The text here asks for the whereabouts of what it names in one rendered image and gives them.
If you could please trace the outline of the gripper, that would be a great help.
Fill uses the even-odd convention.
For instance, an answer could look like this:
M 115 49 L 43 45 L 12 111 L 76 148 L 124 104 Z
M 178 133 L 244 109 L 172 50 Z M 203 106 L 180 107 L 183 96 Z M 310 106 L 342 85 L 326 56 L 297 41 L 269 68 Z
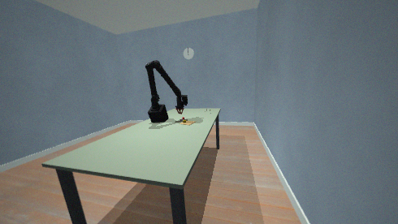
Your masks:
M 182 110 L 182 112 L 179 112 L 179 114 L 182 114 L 183 113 L 183 110 L 184 110 L 184 106 L 181 106 L 181 101 L 177 101 L 177 106 L 175 106 L 176 107 L 176 110 L 178 111 L 178 110 Z

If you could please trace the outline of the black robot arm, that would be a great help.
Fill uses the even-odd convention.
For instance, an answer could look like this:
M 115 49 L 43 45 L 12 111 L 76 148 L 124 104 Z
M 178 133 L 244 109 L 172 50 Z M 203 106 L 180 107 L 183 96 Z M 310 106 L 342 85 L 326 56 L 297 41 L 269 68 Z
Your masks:
M 151 98 L 151 102 L 152 102 L 151 111 L 158 111 L 160 109 L 160 107 L 162 106 L 162 105 L 158 104 L 159 95 L 157 94 L 156 84 L 155 84 L 155 80 L 154 80 L 154 68 L 160 73 L 162 78 L 171 87 L 171 89 L 173 90 L 173 92 L 177 96 L 176 100 L 177 101 L 181 101 L 181 106 L 183 106 L 183 105 L 186 106 L 188 104 L 187 95 L 181 95 L 181 91 L 180 90 L 178 91 L 178 88 L 176 87 L 174 82 L 171 80 L 169 75 L 165 72 L 163 67 L 160 66 L 161 64 L 160 64 L 160 62 L 158 60 L 155 60 L 155 61 L 152 61 L 152 62 L 147 63 L 148 65 L 146 64 L 146 66 L 145 66 L 145 68 L 147 70 L 147 73 L 148 73 L 148 77 L 149 77 L 149 86 L 150 86 L 151 96 L 152 96 L 152 98 Z M 152 67 L 153 67 L 153 70 L 152 70 Z

